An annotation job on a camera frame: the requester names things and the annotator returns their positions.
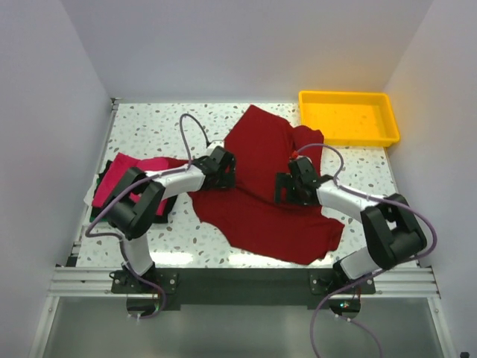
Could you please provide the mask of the dark red t shirt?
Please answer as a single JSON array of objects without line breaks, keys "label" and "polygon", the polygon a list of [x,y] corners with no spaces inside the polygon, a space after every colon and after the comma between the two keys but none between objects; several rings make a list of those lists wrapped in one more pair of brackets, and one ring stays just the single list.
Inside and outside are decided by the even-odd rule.
[{"label": "dark red t shirt", "polygon": [[189,193],[201,222],[219,229],[235,248],[274,259],[309,265],[335,251],[344,225],[325,217],[319,206],[274,200],[276,175],[302,149],[320,168],[324,136],[306,126],[249,106],[224,139],[236,157],[236,185]]}]

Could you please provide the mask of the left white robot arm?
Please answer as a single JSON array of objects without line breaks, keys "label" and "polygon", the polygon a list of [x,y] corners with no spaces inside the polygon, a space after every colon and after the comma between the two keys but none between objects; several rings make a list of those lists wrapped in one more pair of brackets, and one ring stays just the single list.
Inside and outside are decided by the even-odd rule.
[{"label": "left white robot arm", "polygon": [[157,172],[128,169],[104,202],[101,214],[121,232],[120,250],[127,282],[147,292],[159,281],[148,248],[147,232],[159,205],[182,193],[231,189],[236,185],[236,157],[217,146],[183,166]]}]

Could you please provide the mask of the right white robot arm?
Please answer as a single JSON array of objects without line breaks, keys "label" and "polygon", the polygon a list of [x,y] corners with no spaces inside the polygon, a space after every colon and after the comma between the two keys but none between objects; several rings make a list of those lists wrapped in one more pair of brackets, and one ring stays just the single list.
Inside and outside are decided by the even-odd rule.
[{"label": "right white robot arm", "polygon": [[274,200],[330,208],[361,223],[366,245],[332,267],[331,286],[342,293],[355,288],[358,279],[392,269],[427,246],[426,236],[402,195],[371,197],[340,186],[337,178],[320,176],[308,157],[290,160],[288,172],[276,174]]}]

